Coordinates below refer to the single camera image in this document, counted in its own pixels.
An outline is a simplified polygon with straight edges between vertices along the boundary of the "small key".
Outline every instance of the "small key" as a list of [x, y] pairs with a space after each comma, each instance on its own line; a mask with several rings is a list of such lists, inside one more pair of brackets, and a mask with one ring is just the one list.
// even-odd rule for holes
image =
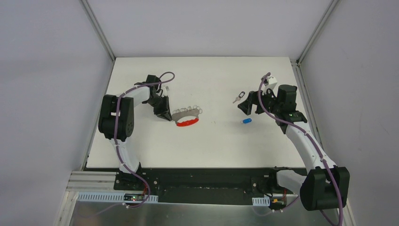
[[236, 99], [233, 101], [233, 104], [236, 103], [237, 101], [240, 101], [241, 98], [245, 95], [245, 92], [242, 91], [239, 93], [238, 97], [236, 97]]
[[241, 100], [241, 98], [236, 97], [236, 99], [233, 101], [233, 104], [236, 103], [237, 101]]

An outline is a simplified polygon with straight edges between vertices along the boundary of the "red object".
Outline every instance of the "red object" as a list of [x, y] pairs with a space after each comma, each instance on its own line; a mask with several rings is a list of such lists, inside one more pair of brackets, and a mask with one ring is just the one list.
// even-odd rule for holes
[[188, 120], [188, 121], [183, 121], [183, 122], [178, 122], [177, 126], [178, 127], [183, 127], [183, 126], [191, 126], [192, 124], [195, 124], [198, 122], [199, 118], [195, 118], [193, 120]]

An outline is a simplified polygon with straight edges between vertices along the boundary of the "white wall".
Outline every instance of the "white wall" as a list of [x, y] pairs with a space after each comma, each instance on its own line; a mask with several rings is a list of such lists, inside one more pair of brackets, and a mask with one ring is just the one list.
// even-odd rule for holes
[[331, 0], [90, 0], [119, 57], [297, 59]]
[[54, 223], [111, 70], [79, 1], [0, 3], [0, 225]]
[[302, 64], [357, 224], [399, 225], [399, 1], [343, 0]]

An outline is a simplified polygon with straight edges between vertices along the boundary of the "blue capsule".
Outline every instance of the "blue capsule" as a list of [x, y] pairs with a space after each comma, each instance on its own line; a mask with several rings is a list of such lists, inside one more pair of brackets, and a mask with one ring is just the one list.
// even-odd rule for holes
[[250, 122], [252, 122], [252, 119], [244, 119], [244, 120], [241, 121], [241, 123], [243, 123], [243, 124], [247, 124], [247, 123], [250, 123]]

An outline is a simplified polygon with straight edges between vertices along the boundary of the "white table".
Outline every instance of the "white table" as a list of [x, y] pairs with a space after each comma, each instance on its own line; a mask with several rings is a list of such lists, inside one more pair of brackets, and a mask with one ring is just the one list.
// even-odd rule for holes
[[[304, 167], [291, 141], [266, 114], [246, 116], [237, 104], [271, 72], [278, 85], [296, 85], [288, 57], [151, 57], [117, 58], [107, 94], [120, 94], [148, 74], [172, 71], [167, 83], [171, 111], [198, 105], [199, 121], [188, 127], [156, 117], [148, 104], [135, 108], [130, 137], [145, 168]], [[232, 104], [245, 91], [241, 101]], [[297, 94], [297, 109], [305, 114]], [[249, 124], [240, 121], [251, 118]], [[116, 153], [103, 134], [95, 133], [88, 168], [118, 168]]]

